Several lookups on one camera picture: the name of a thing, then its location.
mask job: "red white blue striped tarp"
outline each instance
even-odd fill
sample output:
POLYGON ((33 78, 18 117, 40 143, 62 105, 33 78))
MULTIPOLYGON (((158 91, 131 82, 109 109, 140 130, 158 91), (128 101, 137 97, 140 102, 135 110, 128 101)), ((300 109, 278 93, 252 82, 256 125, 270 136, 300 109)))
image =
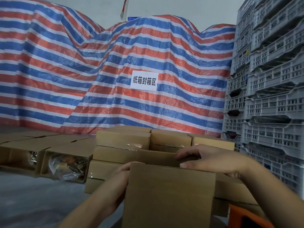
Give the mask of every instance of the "red white blue striped tarp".
POLYGON ((235 27, 171 15, 103 29, 42 0, 0 0, 0 120, 61 133, 115 125, 219 136, 235 27), (133 70, 157 92, 130 89, 133 70))

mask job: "forearm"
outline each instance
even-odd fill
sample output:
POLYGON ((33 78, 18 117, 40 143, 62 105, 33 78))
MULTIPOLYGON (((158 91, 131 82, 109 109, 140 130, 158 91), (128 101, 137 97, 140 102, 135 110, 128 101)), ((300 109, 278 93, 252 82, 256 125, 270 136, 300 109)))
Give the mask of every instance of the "forearm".
POLYGON ((276 228, 304 227, 304 201, 293 193, 269 170, 247 159, 247 168, 240 178, 276 228))
POLYGON ((103 221, 104 199, 97 194, 90 195, 76 207, 58 228, 95 228, 103 221))

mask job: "finger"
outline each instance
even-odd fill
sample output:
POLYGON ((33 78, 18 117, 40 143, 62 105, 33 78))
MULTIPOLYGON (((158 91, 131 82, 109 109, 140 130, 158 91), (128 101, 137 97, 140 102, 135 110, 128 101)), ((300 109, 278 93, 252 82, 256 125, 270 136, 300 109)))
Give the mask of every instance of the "finger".
POLYGON ((137 161, 128 162, 128 163, 123 164, 122 166, 118 167, 115 170, 115 173, 119 173, 121 171, 129 171, 132 163, 141 163, 141 164, 144 164, 143 162, 137 162, 137 161))
POLYGON ((185 147, 177 151, 175 159, 176 160, 181 160, 184 159, 187 156, 194 155, 196 157, 201 157, 199 150, 197 149, 196 146, 190 146, 190 147, 185 147))
POLYGON ((189 170, 199 170, 199 171, 210 171, 213 172, 213 169, 210 168, 210 165, 205 160, 196 160, 196 161, 187 161, 180 164, 180 168, 189 169, 189 170))

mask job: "paper sign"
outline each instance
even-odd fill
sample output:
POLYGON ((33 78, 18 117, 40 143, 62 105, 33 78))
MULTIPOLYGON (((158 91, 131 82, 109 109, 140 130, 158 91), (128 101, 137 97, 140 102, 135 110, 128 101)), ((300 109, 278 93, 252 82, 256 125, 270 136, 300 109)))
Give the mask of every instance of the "paper sign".
POLYGON ((158 74, 154 72, 137 71, 132 72, 131 89, 156 91, 158 74))

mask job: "left hand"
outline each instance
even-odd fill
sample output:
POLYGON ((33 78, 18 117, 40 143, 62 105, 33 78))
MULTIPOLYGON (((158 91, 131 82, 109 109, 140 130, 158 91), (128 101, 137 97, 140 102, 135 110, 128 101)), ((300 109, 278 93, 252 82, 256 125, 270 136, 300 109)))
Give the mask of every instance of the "left hand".
POLYGON ((93 194, 92 196, 102 195, 104 206, 102 210, 102 220, 113 214, 125 197, 126 187, 129 181, 130 166, 129 162, 117 168, 93 194))

